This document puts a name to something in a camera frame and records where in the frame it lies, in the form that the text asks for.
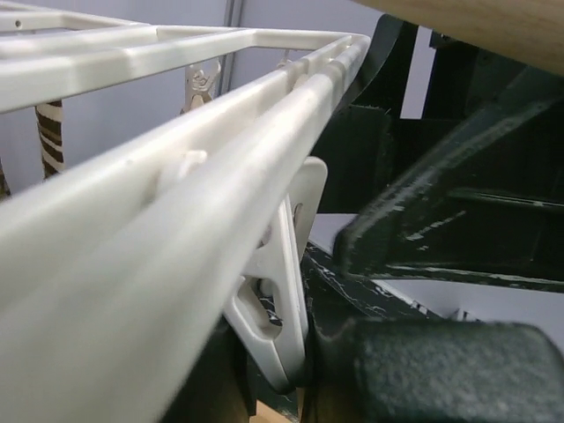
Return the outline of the white hanger clip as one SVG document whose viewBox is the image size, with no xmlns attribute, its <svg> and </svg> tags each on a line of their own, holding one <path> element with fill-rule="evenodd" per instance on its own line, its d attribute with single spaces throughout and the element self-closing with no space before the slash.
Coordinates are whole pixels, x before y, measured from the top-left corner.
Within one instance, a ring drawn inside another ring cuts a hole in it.
<svg viewBox="0 0 564 423">
<path fill-rule="evenodd" d="M 224 316 L 279 393 L 303 384 L 308 316 L 301 259 L 328 175 L 317 157 L 305 159 L 271 218 L 264 244 L 249 259 Z"/>
</svg>

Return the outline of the brown striped sock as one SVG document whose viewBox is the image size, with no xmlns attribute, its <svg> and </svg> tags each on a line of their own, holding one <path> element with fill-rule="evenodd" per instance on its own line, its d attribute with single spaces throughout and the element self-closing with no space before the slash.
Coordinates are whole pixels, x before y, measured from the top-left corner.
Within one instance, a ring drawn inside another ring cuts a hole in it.
<svg viewBox="0 0 564 423">
<path fill-rule="evenodd" d="M 63 101 L 54 100 L 34 107 L 44 178 L 60 174 L 64 169 L 63 158 Z"/>
</svg>

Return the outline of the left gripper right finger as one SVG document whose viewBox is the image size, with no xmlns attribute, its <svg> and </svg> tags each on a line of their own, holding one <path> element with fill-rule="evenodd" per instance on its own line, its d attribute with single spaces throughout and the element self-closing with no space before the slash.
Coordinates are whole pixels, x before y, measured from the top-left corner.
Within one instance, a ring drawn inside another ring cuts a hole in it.
<svg viewBox="0 0 564 423">
<path fill-rule="evenodd" d="M 363 314 L 306 276 L 314 367 L 307 422 L 560 422 L 563 357 L 539 329 Z"/>
</svg>

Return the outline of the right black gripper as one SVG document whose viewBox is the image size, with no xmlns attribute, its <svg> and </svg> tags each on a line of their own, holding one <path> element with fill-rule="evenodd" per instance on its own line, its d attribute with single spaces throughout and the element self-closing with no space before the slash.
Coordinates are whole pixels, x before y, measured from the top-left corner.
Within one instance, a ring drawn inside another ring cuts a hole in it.
<svg viewBox="0 0 564 423">
<path fill-rule="evenodd" d="M 334 241 L 351 278 L 563 289 L 563 80 L 434 37 L 419 120 L 387 130 L 376 192 Z"/>
</svg>

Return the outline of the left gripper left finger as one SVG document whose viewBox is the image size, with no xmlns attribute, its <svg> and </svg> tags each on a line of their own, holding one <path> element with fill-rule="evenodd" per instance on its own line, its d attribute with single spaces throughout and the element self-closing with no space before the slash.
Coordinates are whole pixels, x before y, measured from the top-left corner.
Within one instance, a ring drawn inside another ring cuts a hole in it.
<svg viewBox="0 0 564 423">
<path fill-rule="evenodd" d="M 248 354 L 222 318 L 162 420 L 248 422 L 255 410 L 256 393 L 249 380 Z"/>
</svg>

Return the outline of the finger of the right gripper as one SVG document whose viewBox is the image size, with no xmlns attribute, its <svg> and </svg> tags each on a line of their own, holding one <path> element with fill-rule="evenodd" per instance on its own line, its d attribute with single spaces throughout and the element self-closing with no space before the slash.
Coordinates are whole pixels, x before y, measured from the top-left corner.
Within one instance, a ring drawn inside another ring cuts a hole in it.
<svg viewBox="0 0 564 423">
<path fill-rule="evenodd" d="M 400 116 L 418 29 L 389 14 L 378 19 L 364 62 L 335 115 L 359 106 Z"/>
</svg>

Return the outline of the white clip hanger frame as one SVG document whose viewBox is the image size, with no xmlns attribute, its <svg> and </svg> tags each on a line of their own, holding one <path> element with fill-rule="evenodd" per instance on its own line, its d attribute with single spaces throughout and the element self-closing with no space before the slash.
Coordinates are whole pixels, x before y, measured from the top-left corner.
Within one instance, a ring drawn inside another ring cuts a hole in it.
<svg viewBox="0 0 564 423">
<path fill-rule="evenodd" d="M 303 57 L 1 204 L 1 419 L 154 422 L 360 70 L 364 34 L 4 1 L 1 109 L 246 48 Z"/>
</svg>

